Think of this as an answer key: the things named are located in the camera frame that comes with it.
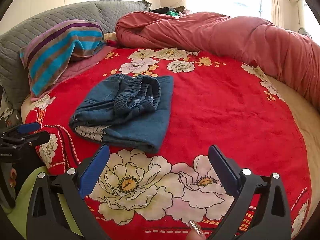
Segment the purple stripe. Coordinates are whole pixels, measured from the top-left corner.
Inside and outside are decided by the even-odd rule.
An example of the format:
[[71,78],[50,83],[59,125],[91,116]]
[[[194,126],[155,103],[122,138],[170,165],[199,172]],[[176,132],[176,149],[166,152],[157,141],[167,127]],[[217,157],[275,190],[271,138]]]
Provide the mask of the purple stripe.
[[64,33],[67,29],[70,29],[72,27],[95,27],[95,28],[99,28],[101,30],[101,33],[103,33],[101,27],[98,24],[94,24],[94,23],[73,23],[70,25],[67,25],[63,28],[61,28],[60,30],[50,34],[48,37],[46,37],[43,41],[41,41],[32,52],[30,52],[30,55],[28,57],[28,61],[27,61],[27,66],[29,65],[30,61],[32,60],[32,58],[34,57],[34,55],[39,51],[39,49],[41,49],[44,45],[46,45],[48,42],[52,41],[53,39],[57,38],[59,35],[61,35],[62,33]]

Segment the silver screw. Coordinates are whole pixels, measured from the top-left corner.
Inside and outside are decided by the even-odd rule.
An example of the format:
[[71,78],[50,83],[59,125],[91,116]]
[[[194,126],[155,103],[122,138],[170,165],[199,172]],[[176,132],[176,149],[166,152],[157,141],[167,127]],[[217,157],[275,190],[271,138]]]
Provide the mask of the silver screw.
[[76,173],[76,169],[71,168],[71,169],[67,170],[67,173],[68,173],[69,175],[75,174],[75,173]]
[[275,179],[279,179],[280,178],[280,175],[278,173],[273,173],[272,174],[272,177],[274,177]]
[[243,173],[244,175],[250,175],[250,174],[251,174],[251,171],[250,171],[249,169],[243,169],[243,170],[242,170],[242,173]]
[[39,179],[43,179],[44,176],[45,176],[45,173],[44,173],[44,172],[40,172],[40,173],[38,174],[38,178],[39,178]]

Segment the pink comforter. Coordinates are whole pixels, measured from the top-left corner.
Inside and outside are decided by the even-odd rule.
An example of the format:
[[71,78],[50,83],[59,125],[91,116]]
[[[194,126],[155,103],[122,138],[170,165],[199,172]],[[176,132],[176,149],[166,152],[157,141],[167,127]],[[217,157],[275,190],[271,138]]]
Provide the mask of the pink comforter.
[[181,18],[134,12],[118,21],[116,35],[130,48],[202,50],[259,65],[320,110],[320,47],[309,37],[267,20],[212,12]]

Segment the headboard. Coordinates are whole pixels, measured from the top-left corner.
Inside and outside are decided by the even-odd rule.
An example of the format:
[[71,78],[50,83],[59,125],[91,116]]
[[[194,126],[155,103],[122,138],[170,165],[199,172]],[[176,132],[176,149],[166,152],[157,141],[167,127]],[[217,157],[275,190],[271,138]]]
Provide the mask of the headboard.
[[89,1],[65,5],[33,16],[0,36],[0,83],[15,109],[30,93],[28,73],[22,66],[19,50],[34,37],[54,25],[70,20],[92,20],[100,23],[103,31],[114,32],[118,19],[130,12],[148,11],[147,1]]

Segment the striped pillow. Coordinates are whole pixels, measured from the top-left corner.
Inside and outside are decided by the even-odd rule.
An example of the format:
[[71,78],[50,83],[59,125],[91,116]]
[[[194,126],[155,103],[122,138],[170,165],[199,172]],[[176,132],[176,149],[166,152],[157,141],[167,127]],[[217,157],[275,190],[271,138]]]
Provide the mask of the striped pillow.
[[103,31],[93,21],[68,20],[35,37],[20,51],[29,70],[31,95],[38,97],[52,86],[70,60],[91,57],[103,46]]

